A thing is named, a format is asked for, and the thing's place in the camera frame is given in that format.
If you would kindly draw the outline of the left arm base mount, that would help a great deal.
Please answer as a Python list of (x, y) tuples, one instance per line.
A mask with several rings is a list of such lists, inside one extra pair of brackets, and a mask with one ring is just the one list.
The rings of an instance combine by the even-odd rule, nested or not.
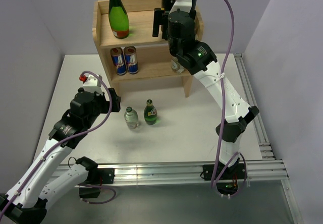
[(84, 185), (103, 186), (104, 184), (112, 184), (114, 176), (114, 168), (98, 168), (91, 171), (89, 177), (79, 187), (79, 197), (87, 200), (98, 198), (102, 192), (100, 188), (85, 187)]

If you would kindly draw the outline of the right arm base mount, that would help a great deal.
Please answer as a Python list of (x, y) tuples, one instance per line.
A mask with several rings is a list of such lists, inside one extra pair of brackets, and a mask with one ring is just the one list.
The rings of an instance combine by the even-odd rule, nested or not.
[[(200, 177), (205, 181), (210, 181), (213, 173), (213, 164), (205, 164), (202, 166)], [(216, 183), (216, 188), (223, 195), (233, 195), (239, 190), (238, 181), (246, 181), (247, 172), (244, 164), (237, 163), (231, 167), (226, 168), (221, 175), (219, 181)]]

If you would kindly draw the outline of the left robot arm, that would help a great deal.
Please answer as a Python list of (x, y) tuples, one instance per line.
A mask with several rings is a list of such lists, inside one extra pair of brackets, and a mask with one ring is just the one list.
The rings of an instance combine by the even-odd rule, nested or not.
[(114, 88), (108, 89), (108, 96), (106, 99), (98, 89), (78, 89), (70, 108), (55, 123), (37, 159), (14, 187), (1, 194), (1, 216), (15, 223), (41, 223), (49, 208), (70, 189), (98, 179), (98, 164), (84, 156), (60, 177), (48, 181), (89, 133), (100, 114), (108, 117), (110, 113), (120, 111), (121, 98)]

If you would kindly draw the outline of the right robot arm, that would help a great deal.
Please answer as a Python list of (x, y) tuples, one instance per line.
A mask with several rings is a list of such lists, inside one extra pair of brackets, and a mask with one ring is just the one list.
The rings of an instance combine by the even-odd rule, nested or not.
[(220, 140), (218, 169), (220, 176), (228, 179), (236, 172), (241, 136), (259, 109), (239, 95), (209, 45), (195, 38), (195, 22), (188, 12), (154, 9), (154, 37), (159, 35), (159, 29), (163, 30), (162, 38), (168, 41), (170, 54), (203, 84), (222, 110), (221, 122), (216, 127)]

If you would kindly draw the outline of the green bottle front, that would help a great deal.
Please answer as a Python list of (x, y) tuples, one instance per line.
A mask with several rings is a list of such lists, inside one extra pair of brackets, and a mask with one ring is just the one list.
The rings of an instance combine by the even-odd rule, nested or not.
[(121, 0), (109, 0), (109, 23), (113, 35), (123, 39), (129, 35), (129, 18)]

